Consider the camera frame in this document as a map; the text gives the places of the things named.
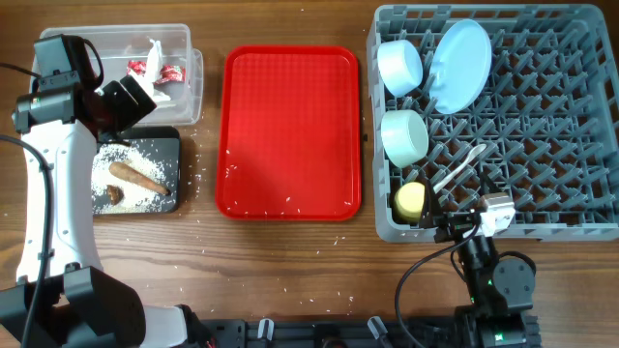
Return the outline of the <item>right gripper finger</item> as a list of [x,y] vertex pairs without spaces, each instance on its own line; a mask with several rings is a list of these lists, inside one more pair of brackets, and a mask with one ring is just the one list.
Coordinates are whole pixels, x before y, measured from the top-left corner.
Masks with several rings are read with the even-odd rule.
[[486,173],[480,174],[480,183],[481,183],[481,194],[494,194],[500,193],[501,189],[494,184],[494,182],[487,176]]
[[446,214],[438,201],[433,186],[425,182],[424,205],[419,220],[420,228],[445,228],[448,224]]

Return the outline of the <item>yellow plastic cup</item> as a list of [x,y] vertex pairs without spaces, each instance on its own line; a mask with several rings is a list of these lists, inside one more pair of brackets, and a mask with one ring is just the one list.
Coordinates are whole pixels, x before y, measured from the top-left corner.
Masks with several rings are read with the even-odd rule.
[[416,223],[421,219],[426,197],[426,187],[419,182],[401,186],[394,198],[397,216],[407,222]]

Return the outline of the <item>white plastic spoon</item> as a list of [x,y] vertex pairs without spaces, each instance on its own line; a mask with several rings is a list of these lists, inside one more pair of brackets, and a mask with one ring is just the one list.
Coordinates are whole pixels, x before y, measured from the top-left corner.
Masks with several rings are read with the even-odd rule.
[[478,155],[480,155],[485,149],[486,144],[480,144],[472,148],[466,155],[463,163],[461,163],[451,173],[446,175],[441,181],[439,181],[433,186],[434,192],[438,193],[442,188],[444,188],[450,181],[452,181],[456,177],[457,174],[459,174],[472,160],[474,160]]

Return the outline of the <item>white napkin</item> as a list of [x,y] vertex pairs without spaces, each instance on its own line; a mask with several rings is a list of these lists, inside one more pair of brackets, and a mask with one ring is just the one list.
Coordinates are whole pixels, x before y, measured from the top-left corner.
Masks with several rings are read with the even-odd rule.
[[142,90],[155,103],[170,102],[171,97],[155,88],[156,82],[161,78],[162,46],[160,41],[150,39],[152,44],[145,61],[133,61],[128,63],[127,75],[133,77]]

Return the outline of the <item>brown carrot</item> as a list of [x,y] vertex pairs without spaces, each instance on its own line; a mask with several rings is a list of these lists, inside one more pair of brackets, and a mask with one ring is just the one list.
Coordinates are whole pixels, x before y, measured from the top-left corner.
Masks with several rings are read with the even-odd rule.
[[140,172],[134,170],[123,162],[113,162],[108,170],[110,174],[120,180],[135,184],[144,189],[156,192],[162,195],[169,195],[170,191],[167,187],[154,182]]

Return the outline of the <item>red snack wrapper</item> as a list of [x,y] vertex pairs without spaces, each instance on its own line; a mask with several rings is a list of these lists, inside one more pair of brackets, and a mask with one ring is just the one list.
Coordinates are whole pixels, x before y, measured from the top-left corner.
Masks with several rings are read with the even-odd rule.
[[[148,65],[145,61],[130,60],[127,65],[127,74],[135,73],[138,76],[146,76]],[[155,85],[168,82],[185,82],[186,69],[182,66],[163,65],[158,77],[154,80]]]

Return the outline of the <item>brown food scrap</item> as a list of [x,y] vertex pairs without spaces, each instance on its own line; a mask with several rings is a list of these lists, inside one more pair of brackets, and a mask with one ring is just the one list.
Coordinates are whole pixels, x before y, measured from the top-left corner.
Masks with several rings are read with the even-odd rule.
[[124,192],[119,187],[108,185],[106,192],[112,206],[118,205],[124,198]]

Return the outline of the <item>mint green bowl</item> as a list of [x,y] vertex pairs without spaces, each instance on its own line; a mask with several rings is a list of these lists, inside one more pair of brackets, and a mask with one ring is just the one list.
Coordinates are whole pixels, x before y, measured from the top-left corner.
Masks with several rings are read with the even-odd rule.
[[416,163],[427,154],[427,126],[422,116],[413,110],[387,111],[380,132],[384,151],[396,167]]

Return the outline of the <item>white rice pile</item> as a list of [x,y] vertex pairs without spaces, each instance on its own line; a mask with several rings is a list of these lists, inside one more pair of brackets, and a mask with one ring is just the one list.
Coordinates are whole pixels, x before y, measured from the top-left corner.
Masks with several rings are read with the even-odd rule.
[[[154,139],[131,139],[127,146],[107,144],[100,147],[92,167],[91,196],[93,214],[169,213],[177,209],[179,196],[180,146],[169,139],[157,144]],[[167,187],[169,195],[162,195],[112,176],[108,167],[123,162],[154,182]],[[108,185],[124,192],[123,200],[112,206],[106,192]]]

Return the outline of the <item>light blue plate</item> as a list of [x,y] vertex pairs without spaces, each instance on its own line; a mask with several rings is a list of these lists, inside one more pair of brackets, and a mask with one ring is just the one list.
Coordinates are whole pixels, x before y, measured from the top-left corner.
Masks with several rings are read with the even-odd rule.
[[468,107],[484,89],[491,67],[491,43],[486,30],[473,19],[456,22],[434,51],[429,73],[434,80],[429,96],[441,114]]

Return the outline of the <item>light blue bowl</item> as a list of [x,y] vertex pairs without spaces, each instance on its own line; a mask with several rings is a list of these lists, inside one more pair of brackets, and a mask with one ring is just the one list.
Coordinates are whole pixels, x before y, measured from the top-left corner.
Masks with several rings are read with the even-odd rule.
[[385,87],[396,98],[417,88],[423,80],[423,65],[415,46],[407,40],[382,43],[377,64]]

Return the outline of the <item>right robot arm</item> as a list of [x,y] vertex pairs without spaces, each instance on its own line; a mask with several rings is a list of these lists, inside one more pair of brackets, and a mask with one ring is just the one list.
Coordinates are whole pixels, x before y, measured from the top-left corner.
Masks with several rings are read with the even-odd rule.
[[498,252],[494,235],[507,229],[516,209],[512,197],[487,175],[481,176],[482,196],[467,213],[444,211],[427,179],[420,225],[435,229],[434,241],[452,243],[452,262],[466,284],[470,305],[459,306],[449,320],[445,347],[540,347],[533,307],[537,268],[517,251]]

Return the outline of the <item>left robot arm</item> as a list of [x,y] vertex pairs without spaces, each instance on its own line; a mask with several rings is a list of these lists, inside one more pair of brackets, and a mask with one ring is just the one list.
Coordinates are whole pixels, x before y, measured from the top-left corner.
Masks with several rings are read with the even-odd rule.
[[56,35],[35,45],[39,65],[18,98],[12,142],[27,165],[27,222],[15,285],[1,323],[24,347],[214,347],[186,305],[144,304],[103,271],[94,238],[91,179],[101,140],[152,112],[131,76],[106,81],[93,44]]

